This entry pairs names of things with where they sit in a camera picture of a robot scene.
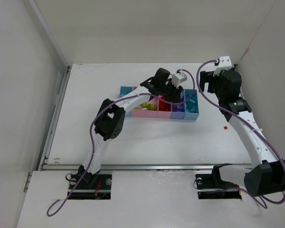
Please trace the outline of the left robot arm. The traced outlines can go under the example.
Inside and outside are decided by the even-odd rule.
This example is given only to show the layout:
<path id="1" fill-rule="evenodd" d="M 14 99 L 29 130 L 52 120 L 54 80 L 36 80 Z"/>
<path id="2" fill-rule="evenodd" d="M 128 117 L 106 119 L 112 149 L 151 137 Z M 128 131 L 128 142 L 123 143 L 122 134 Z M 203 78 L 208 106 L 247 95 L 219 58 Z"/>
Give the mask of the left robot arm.
<path id="1" fill-rule="evenodd" d="M 92 187 L 98 177 L 102 157 L 111 140 L 122 131 L 124 119 L 128 112 L 151 98 L 163 96 L 167 104 L 180 104 L 181 83 L 187 81 L 187 75 L 178 70 L 171 74 L 164 68 L 159 68 L 153 77 L 140 83 L 130 93 L 117 100 L 105 99 L 90 126 L 92 151 L 78 168 L 79 181 Z"/>

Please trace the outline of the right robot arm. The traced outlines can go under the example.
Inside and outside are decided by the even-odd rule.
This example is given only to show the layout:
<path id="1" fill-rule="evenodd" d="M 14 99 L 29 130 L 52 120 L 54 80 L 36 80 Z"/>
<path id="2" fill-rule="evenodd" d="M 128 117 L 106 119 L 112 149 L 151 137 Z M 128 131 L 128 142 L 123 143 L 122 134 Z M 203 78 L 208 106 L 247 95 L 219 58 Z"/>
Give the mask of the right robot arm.
<path id="1" fill-rule="evenodd" d="M 234 69 L 218 74 L 202 71 L 198 81 L 200 92 L 204 92 L 208 84 L 208 92 L 216 95 L 216 107 L 240 137 L 252 164 L 250 170 L 227 163 L 215 166 L 212 173 L 217 187 L 222 182 L 232 182 L 245 187 L 252 196 L 276 192 L 283 192 L 285 196 L 285 160 L 265 139 L 249 104 L 240 97 L 240 74 Z"/>

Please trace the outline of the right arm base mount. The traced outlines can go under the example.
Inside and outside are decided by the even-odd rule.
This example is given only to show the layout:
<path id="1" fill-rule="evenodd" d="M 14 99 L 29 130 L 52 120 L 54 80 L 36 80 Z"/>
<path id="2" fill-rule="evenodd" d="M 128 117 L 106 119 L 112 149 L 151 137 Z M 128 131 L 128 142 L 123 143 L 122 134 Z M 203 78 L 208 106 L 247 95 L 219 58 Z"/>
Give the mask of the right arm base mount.
<path id="1" fill-rule="evenodd" d="M 221 178 L 220 168 L 230 165 L 230 163 L 224 163 L 213 166 L 211 171 L 195 172 L 193 187 L 198 191 L 199 200 L 242 199 L 239 186 Z"/>

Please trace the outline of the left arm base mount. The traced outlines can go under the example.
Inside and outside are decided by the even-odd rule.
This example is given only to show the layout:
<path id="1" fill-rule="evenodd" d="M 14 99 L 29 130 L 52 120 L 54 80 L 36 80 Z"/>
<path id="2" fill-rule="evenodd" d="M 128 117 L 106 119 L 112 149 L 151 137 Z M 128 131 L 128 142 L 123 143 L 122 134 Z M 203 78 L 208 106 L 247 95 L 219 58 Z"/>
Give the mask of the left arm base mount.
<path id="1" fill-rule="evenodd" d="M 77 181 L 79 180 L 78 174 L 68 173 L 66 180 L 69 182 L 67 196 L 69 200 L 110 200 L 111 187 L 112 187 L 112 171 L 100 172 L 96 178 L 93 186 L 89 187 L 83 180 L 72 191 Z"/>

